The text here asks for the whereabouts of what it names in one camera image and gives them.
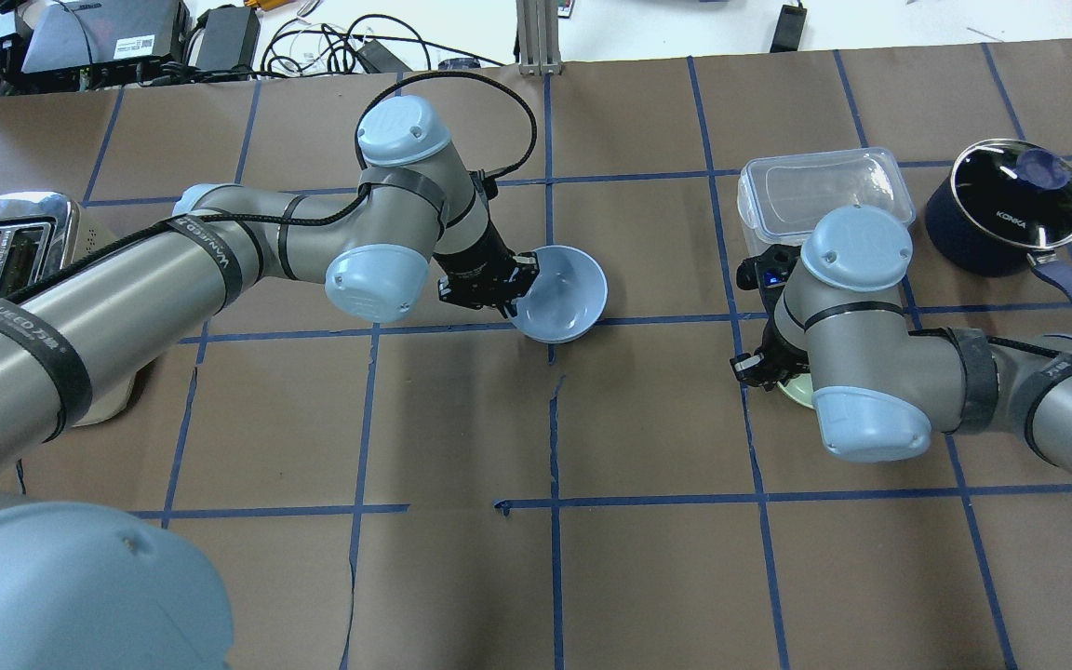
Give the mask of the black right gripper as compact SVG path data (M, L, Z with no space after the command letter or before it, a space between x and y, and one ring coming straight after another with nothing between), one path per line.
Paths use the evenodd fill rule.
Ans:
M758 347L730 361L736 381L745 386L771 390L810 372L808 352L801 346L803 328L788 311L784 318L777 316L800 251L799 245L770 245L736 267L736 288L757 291L769 317Z

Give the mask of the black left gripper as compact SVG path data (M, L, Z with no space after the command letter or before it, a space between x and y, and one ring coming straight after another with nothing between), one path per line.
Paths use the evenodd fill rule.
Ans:
M435 255L444 271L437 297L447 304L480 310L495 309L502 315L517 315L517 301L527 296L539 276L536 253L513 253L503 242L493 221L472 245L458 253Z

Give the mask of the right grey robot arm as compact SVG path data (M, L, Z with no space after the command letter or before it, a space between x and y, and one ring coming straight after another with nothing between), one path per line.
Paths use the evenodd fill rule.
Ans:
M803 245L745 259L736 285L769 310L760 347L732 360L742 384L812 378L823 446L848 462L905 461L932 434L1007 432L1072 475L1072 334L911 330L899 283L909 229L885 209L842 207Z

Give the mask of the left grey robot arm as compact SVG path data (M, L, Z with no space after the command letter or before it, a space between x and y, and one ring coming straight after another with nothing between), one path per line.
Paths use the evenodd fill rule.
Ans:
M0 472L268 276L387 324L435 260L442 301L513 316L539 260L502 241L489 175L464 168L434 107L379 95L355 148L344 207L192 187L170 218L0 298ZM0 669L225 669L234 643L230 598L194 544L111 506L0 491Z

